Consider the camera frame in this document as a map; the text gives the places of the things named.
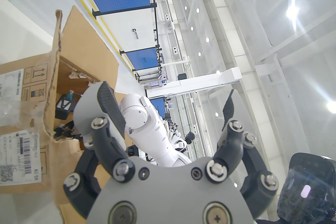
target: black metal frame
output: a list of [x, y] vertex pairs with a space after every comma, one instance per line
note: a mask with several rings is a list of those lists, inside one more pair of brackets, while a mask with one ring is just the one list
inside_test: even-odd
[[92, 15], [94, 16], [95, 19], [97, 19], [97, 16], [108, 15], [108, 14], [119, 13], [119, 12], [125, 12], [125, 11], [133, 11], [133, 10], [139, 10], [139, 9], [146, 9], [146, 8], [156, 8], [156, 6], [157, 6], [156, 2], [152, 2], [148, 6], [132, 7], [132, 8], [111, 10], [111, 11], [105, 11], [105, 12], [100, 12], [99, 10], [98, 11], [94, 11], [92, 9]]

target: white humanoid robot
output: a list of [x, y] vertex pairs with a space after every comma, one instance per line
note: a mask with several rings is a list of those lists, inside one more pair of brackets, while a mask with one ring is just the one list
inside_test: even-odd
[[158, 166], [178, 167], [191, 163], [187, 156], [175, 150], [181, 145], [185, 147], [183, 139], [177, 133], [169, 138], [162, 118], [147, 97], [128, 94], [119, 106], [129, 137], [140, 150], [153, 157]]

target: white beam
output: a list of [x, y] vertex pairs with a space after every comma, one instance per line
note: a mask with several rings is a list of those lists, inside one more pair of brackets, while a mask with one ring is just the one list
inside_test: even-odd
[[279, 51], [283, 47], [287, 46], [289, 43], [292, 43], [297, 38], [303, 36], [307, 32], [311, 31], [313, 28], [317, 27], [330, 17], [334, 16], [336, 14], [336, 7], [333, 7], [328, 12], [324, 13], [321, 17], [318, 19], [312, 21], [309, 25], [306, 27], [300, 29], [298, 32], [294, 33], [292, 36], [288, 37], [286, 40], [282, 41], [280, 44], [276, 45], [274, 48], [270, 49], [268, 52], [264, 53], [262, 56], [260, 56], [256, 62], [262, 61], [266, 57], [270, 56], [271, 54], [274, 54], [275, 52]]
[[176, 96], [210, 88], [229, 85], [241, 79], [239, 67], [230, 68], [221, 74], [210, 74], [167, 83], [165, 86], [147, 90], [148, 98]]
[[161, 64], [161, 66], [169, 66], [169, 65], [175, 65], [175, 64], [182, 64], [182, 63], [188, 63], [189, 60], [180, 60], [180, 61], [175, 61], [175, 62], [168, 62], [168, 63], [164, 63]]
[[312, 56], [313, 54], [320, 53], [331, 46], [336, 44], [336, 30], [324, 35], [323, 37], [315, 40], [314, 42], [302, 47], [301, 49], [291, 53], [290, 55], [281, 58], [280, 64], [281, 67], [290, 67], [293, 66], [300, 61], [305, 60], [309, 56]]

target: ceiling light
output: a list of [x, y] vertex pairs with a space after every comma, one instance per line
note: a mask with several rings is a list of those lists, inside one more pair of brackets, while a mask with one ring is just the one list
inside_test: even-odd
[[327, 104], [327, 108], [328, 110], [330, 110], [331, 113], [336, 113], [336, 102], [333, 101], [329, 102]]
[[296, 6], [290, 6], [286, 11], [286, 16], [291, 20], [295, 20], [298, 13], [299, 9]]

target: cardboard box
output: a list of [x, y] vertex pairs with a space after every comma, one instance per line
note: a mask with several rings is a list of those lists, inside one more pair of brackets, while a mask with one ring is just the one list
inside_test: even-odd
[[[74, 90], [84, 93], [89, 83], [106, 80], [115, 88], [118, 62], [96, 31], [76, 7], [72, 7], [61, 33], [62, 12], [56, 11], [56, 28], [52, 51], [0, 65], [0, 75], [22, 69], [20, 100], [2, 102], [8, 109], [0, 123], [0, 135], [28, 130], [40, 135], [42, 181], [40, 183], [0, 186], [0, 194], [51, 190], [56, 205], [69, 201], [63, 181], [72, 173], [82, 154], [75, 139], [54, 140], [55, 105], [61, 94]], [[115, 93], [120, 102], [123, 94]], [[126, 145], [132, 145], [126, 139]]]

